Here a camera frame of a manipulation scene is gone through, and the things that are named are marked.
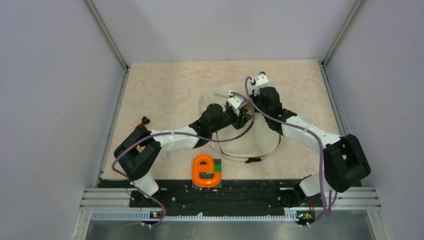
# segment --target green block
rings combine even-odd
[[[215,172],[220,173],[222,171],[221,164],[215,164]]]

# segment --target table top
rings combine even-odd
[[[133,63],[102,178],[124,178],[111,168],[113,152],[143,116],[151,120],[147,125],[151,130],[187,126],[199,118],[200,99],[207,88],[242,82],[261,71],[279,92],[283,108],[323,130],[339,133],[316,59]],[[282,137],[275,153],[260,162],[225,159],[207,144],[158,157],[151,173],[155,179],[190,179],[192,160],[200,154],[222,159],[223,179],[300,179],[316,173],[319,167],[318,154],[294,139]]]

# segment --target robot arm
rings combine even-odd
[[[159,187],[150,174],[156,157],[160,153],[171,150],[189,148],[195,149],[208,143],[212,134],[229,125],[241,129],[251,118],[247,110],[242,109],[246,104],[239,96],[232,96],[225,104],[225,110],[219,104],[212,103],[202,113],[201,117],[188,126],[164,131],[149,131],[145,126],[136,127],[134,131],[116,148],[113,155],[118,158],[137,141],[154,135],[139,145],[144,147],[130,149],[122,155],[119,164],[130,181],[149,195],[158,191]]]
[[[307,123],[296,113],[283,108],[278,92],[270,86],[265,73],[261,72],[253,77],[251,83],[255,88],[250,97],[261,111],[277,120],[305,129],[301,130],[266,118],[271,130],[296,139],[318,154],[320,153],[319,143],[307,130],[319,137],[323,146],[325,176],[323,187],[325,191],[336,190],[342,193],[370,174],[370,166],[357,137],[352,134],[340,136],[329,133]],[[305,198],[319,192],[318,173],[302,179],[294,186],[294,195],[298,198],[298,202],[303,202]]]

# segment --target white wall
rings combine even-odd
[[[422,239],[424,1],[367,1],[328,71],[395,239]]]
[[[1,1],[0,239],[71,236],[122,78],[83,1]]]
[[[356,0],[94,0],[127,63],[323,59]]]

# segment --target white fabric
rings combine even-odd
[[[224,105],[229,98],[229,91],[246,96],[244,81],[208,88],[203,98],[200,100],[200,114],[206,110],[209,104],[215,103]],[[219,130],[216,134],[213,134],[212,138],[217,139],[218,136],[218,139],[225,140],[237,137],[249,127],[250,123],[251,121],[247,122],[244,127],[239,130],[236,130],[230,125]],[[280,134],[272,131],[268,127],[264,117],[260,113],[256,113],[255,122],[252,128],[244,136],[230,142],[210,142],[209,145],[226,159],[244,162],[249,158],[264,159],[270,156],[278,147],[280,137]]]

